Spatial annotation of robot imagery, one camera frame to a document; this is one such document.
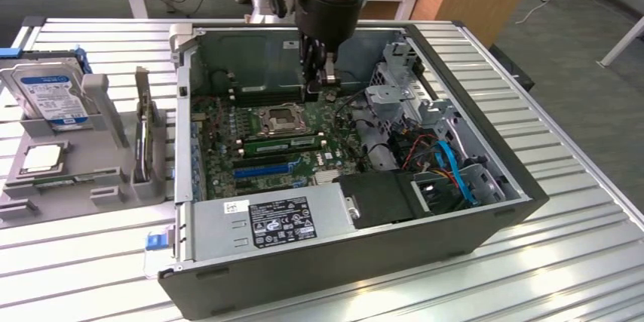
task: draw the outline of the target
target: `open computer tower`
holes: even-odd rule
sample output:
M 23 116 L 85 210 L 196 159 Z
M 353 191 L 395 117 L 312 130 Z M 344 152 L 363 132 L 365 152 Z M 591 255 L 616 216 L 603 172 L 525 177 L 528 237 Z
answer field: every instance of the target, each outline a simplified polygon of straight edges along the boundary
M 360 25 L 313 97 L 295 28 L 175 31 L 176 264 L 159 282 L 185 318 L 469 253 L 548 199 L 412 24 Z

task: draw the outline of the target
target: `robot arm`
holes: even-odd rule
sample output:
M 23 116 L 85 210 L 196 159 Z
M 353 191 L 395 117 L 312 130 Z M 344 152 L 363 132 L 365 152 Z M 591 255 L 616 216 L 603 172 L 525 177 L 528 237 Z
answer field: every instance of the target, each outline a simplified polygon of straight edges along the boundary
M 300 64 L 307 98 L 319 88 L 337 85 L 335 61 L 340 44 L 352 37 L 365 0 L 295 0 L 295 23 L 300 32 Z M 284 0 L 273 0 L 273 13 L 284 17 Z

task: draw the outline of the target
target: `blue cable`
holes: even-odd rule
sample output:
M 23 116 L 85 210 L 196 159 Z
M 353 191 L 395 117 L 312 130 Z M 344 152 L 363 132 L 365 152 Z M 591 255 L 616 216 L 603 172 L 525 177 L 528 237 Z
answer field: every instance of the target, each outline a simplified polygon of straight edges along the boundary
M 444 169 L 447 165 L 443 161 L 443 154 L 440 152 L 436 152 L 433 155 L 436 156 L 436 162 L 439 163 L 439 167 Z
M 443 140 L 439 140 L 439 146 L 443 148 L 443 151 L 447 154 L 447 158 L 449 160 L 449 166 L 452 167 L 453 179 L 456 180 L 456 183 L 459 184 L 459 188 L 461 189 L 463 197 L 472 205 L 479 205 L 479 202 L 473 198 L 473 195 L 469 192 L 469 189 L 465 183 L 463 182 L 461 173 L 459 172 L 456 157 L 453 156 L 453 152 L 452 152 L 452 149 L 449 148 L 448 143 Z

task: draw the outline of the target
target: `blue hard drive label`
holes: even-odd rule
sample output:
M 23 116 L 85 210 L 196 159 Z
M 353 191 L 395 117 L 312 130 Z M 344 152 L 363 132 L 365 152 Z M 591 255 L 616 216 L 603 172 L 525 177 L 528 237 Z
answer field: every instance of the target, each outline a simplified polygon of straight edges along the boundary
M 56 125 L 76 125 L 88 120 L 77 92 L 72 89 L 72 80 L 65 75 L 24 77 L 20 82 L 31 104 L 37 107 L 43 118 Z

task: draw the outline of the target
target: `blue latch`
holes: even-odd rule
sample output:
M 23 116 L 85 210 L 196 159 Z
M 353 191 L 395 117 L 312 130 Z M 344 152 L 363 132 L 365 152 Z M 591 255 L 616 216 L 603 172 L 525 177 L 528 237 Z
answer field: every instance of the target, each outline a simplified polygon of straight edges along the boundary
M 23 49 L 20 48 L 0 48 L 0 58 L 20 58 Z
M 160 250 L 171 247 L 168 234 L 148 235 L 145 250 Z

